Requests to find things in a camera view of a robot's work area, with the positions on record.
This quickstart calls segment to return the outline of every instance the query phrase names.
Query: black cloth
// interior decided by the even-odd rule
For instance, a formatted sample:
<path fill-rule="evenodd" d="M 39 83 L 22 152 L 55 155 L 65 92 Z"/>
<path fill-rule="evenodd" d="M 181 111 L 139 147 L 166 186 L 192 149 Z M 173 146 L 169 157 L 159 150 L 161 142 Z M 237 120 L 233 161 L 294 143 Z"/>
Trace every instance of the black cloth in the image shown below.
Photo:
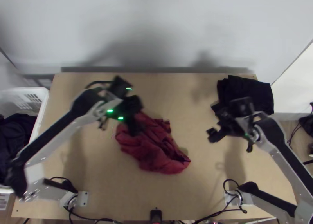
<path fill-rule="evenodd" d="M 10 160 L 28 144 L 36 119 L 27 114 L 0 118 L 0 184 L 4 183 Z"/>
<path fill-rule="evenodd" d="M 299 123 L 308 135 L 313 137 L 313 115 L 308 115 L 299 119 Z"/>
<path fill-rule="evenodd" d="M 228 75 L 228 79 L 218 81 L 217 89 L 219 103 L 211 107 L 215 113 L 227 107 L 231 100 L 251 97 L 255 111 L 274 114 L 274 99 L 269 83 Z"/>

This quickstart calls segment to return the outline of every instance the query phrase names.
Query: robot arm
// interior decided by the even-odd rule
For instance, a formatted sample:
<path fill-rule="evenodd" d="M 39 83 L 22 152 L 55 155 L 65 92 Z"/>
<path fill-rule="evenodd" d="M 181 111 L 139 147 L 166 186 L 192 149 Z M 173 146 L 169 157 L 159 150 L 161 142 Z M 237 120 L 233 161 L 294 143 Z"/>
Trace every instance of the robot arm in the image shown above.
<path fill-rule="evenodd" d="M 234 100 L 230 106 L 217 113 L 220 131 L 208 130 L 209 141 L 216 142 L 226 135 L 243 137 L 252 145 L 268 152 L 287 177 L 299 196 L 298 206 L 258 189 L 254 182 L 238 187 L 241 201 L 237 204 L 254 204 L 277 217 L 281 223 L 313 223 L 313 179 L 309 171 L 286 143 L 286 136 L 279 123 L 263 112 L 254 112 L 250 98 Z"/>
<path fill-rule="evenodd" d="M 118 76 L 108 88 L 85 89 L 74 100 L 69 112 L 17 154 L 10 164 L 5 184 L 21 201 L 52 199 L 58 200 L 61 206 L 75 202 L 86 205 L 88 193 L 78 192 L 69 180 L 58 183 L 44 178 L 42 162 L 84 125 L 116 119 L 117 114 L 131 117 L 140 111 L 139 98 L 126 97 L 130 89 L 131 85 Z"/>

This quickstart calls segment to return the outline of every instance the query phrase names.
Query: red cloth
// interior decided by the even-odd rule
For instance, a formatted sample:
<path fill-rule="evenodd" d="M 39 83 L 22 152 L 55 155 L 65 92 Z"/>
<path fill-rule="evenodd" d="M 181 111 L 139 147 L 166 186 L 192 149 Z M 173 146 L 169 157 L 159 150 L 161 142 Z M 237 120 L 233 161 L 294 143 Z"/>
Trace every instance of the red cloth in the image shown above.
<path fill-rule="evenodd" d="M 140 112 L 135 116 L 142 131 L 135 137 L 129 135 L 125 124 L 119 124 L 115 139 L 121 150 L 139 161 L 144 170 L 176 174 L 182 172 L 190 164 L 190 159 L 178 149 L 171 137 L 169 121 L 152 119 Z"/>

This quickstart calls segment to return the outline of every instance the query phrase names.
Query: cloth pile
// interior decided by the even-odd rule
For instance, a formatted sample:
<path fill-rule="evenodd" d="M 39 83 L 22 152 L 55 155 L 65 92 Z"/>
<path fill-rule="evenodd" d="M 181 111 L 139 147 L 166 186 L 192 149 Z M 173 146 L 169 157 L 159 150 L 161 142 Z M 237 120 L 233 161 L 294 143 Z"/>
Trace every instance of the cloth pile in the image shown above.
<path fill-rule="evenodd" d="M 215 113 L 228 106 L 231 100 L 251 97 L 255 111 L 274 114 L 274 98 L 269 83 L 228 75 L 228 79 L 218 81 L 217 89 L 219 103 L 211 107 Z"/>
<path fill-rule="evenodd" d="M 4 183 L 8 163 L 28 144 L 36 116 L 14 114 L 7 118 L 0 115 L 0 184 Z"/>
<path fill-rule="evenodd" d="M 169 121 L 152 119 L 140 112 L 135 115 L 141 131 L 131 136 L 126 124 L 119 124 L 115 139 L 121 150 L 139 161 L 143 170 L 164 174 L 182 172 L 190 164 L 190 159 L 178 149 L 171 137 Z"/>

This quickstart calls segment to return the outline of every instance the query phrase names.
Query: laundry basket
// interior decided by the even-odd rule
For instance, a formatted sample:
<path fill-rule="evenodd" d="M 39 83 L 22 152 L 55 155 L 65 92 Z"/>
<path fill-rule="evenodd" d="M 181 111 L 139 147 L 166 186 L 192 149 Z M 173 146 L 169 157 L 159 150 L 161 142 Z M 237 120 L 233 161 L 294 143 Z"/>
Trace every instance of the laundry basket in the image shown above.
<path fill-rule="evenodd" d="M 49 98 L 49 91 L 44 87 L 12 88 L 0 91 L 0 114 L 4 118 L 15 113 L 37 116 L 29 142 L 37 138 L 39 128 Z M 12 193 L 13 190 L 0 185 L 0 193 Z"/>

